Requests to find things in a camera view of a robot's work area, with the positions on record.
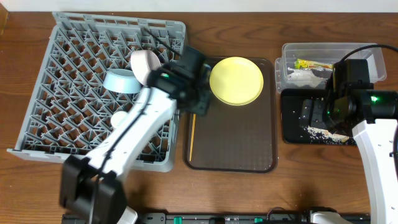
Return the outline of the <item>pink white bowl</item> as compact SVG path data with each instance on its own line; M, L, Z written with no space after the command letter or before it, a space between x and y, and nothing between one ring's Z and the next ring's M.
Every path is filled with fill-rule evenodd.
M151 50L133 51L130 58L131 70L137 80L144 86L147 85L147 78L152 70L157 70L160 60Z

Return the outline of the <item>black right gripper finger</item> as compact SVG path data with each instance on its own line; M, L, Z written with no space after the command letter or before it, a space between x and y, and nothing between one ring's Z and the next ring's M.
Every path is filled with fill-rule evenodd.
M323 100L314 100L312 108L312 118L310 126L312 128L326 129L324 122L325 102Z
M307 99L303 101L302 112L300 115L299 125L302 128L307 128L312 120L313 100Z

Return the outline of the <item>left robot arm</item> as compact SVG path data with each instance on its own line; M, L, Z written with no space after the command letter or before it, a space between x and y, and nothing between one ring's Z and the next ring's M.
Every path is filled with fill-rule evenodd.
M186 46L176 62L144 76L139 98L120 125L83 158L62 166L59 204L87 223L136 223L123 181L155 132L177 110L206 115L211 90L206 56Z

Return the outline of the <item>white plastic cup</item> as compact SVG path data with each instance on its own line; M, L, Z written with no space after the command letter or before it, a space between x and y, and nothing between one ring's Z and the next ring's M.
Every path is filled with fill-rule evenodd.
M126 116L127 116L127 112L125 112L125 111L115 112L110 119L111 126L114 129L116 129L122 123L122 121L125 119Z

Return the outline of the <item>light blue saucer bowl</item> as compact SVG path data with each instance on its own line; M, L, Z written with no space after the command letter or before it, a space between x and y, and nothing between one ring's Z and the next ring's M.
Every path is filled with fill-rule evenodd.
M125 94L139 93L142 88L133 71L120 68L110 68L106 72L103 86L109 91Z

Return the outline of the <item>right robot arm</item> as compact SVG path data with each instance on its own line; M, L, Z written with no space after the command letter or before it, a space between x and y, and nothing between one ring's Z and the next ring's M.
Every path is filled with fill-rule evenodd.
M371 204L371 223L397 223L397 92L375 90L365 59L333 65L326 97L305 100L303 128L354 139Z

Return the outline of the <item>green snack wrapper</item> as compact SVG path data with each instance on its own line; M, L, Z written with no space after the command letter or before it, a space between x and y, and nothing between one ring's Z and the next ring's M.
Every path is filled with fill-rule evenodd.
M294 68L301 70L332 70L333 65L329 63L321 63L321 62L298 58L294 62Z

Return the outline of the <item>yellow round plate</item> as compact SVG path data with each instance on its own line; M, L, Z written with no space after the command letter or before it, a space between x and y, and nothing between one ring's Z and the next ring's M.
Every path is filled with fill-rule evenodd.
M261 94L263 86L260 68L243 57L224 58L210 73L211 91L217 99L232 106L253 102Z

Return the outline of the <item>white tissue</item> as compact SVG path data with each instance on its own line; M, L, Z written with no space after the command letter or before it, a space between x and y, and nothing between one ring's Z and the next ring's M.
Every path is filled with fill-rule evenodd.
M316 88L318 85L325 83L326 79L317 77L311 70L301 70L295 68L287 68L290 73L287 75L287 82L298 87L309 86Z

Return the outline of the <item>wooden chopstick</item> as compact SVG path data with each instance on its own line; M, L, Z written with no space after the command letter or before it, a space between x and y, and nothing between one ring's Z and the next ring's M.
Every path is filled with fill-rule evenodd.
M190 138L190 150L189 150L189 161L192 161L193 155L193 143L194 143L194 136L195 136L195 123L196 123L197 115L194 114L192 117L192 129L191 129L191 138Z

